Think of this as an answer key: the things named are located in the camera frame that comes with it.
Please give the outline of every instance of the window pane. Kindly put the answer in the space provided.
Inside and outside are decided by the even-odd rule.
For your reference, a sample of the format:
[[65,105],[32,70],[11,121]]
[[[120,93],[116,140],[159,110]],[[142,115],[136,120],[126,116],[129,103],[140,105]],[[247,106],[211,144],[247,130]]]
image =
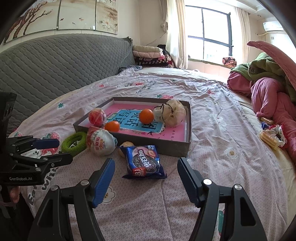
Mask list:
[[222,58],[229,56],[229,48],[205,41],[205,61],[222,64]]
[[193,59],[203,59],[203,40],[188,38],[187,42],[187,54]]
[[197,7],[186,7],[186,34],[189,36],[203,37],[202,10]]
[[227,16],[222,13],[203,9],[205,38],[228,44]]

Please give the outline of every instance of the window sill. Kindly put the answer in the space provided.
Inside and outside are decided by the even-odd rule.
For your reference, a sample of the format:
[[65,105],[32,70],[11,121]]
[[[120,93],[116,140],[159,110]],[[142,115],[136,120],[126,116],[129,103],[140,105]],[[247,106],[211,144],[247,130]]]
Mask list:
[[205,61],[205,60],[199,60],[199,59],[193,59],[193,58],[188,58],[188,60],[193,61],[193,62],[202,62],[204,64],[217,65],[217,66],[221,66],[221,67],[224,67],[224,68],[231,69],[231,67],[227,67],[227,66],[222,65],[222,64],[216,64],[216,63],[208,62],[208,61]]

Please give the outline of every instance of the metal screw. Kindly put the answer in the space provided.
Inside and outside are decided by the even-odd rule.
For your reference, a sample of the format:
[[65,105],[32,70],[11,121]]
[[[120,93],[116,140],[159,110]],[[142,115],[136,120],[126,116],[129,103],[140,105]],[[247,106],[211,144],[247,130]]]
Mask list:
[[241,190],[241,189],[242,189],[242,186],[241,186],[240,184],[235,184],[235,185],[234,185],[234,188],[235,188],[236,190]]
[[52,191],[57,190],[57,185],[53,185],[53,186],[50,188],[50,190],[52,190]]
[[80,184],[81,184],[82,186],[86,186],[86,185],[89,184],[89,181],[88,181],[88,180],[82,180],[82,181],[80,182]]
[[205,185],[211,185],[212,184],[212,181],[210,179],[204,179],[204,184]]

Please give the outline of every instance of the red label on package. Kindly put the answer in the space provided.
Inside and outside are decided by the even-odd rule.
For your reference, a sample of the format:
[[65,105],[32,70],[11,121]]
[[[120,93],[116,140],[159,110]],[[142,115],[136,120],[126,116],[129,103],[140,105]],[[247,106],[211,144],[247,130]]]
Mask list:
[[146,168],[145,167],[138,167],[133,169],[133,176],[137,177],[145,177],[146,175]]

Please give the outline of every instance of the green blanket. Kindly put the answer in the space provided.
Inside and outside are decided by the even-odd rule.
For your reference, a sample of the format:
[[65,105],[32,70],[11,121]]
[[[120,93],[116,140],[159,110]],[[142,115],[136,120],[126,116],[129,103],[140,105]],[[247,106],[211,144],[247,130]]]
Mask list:
[[286,89],[292,102],[296,102],[296,91],[291,85],[285,72],[279,65],[266,53],[260,53],[258,57],[250,63],[240,64],[230,70],[238,72],[247,80],[256,82],[263,77],[270,77],[279,81]]

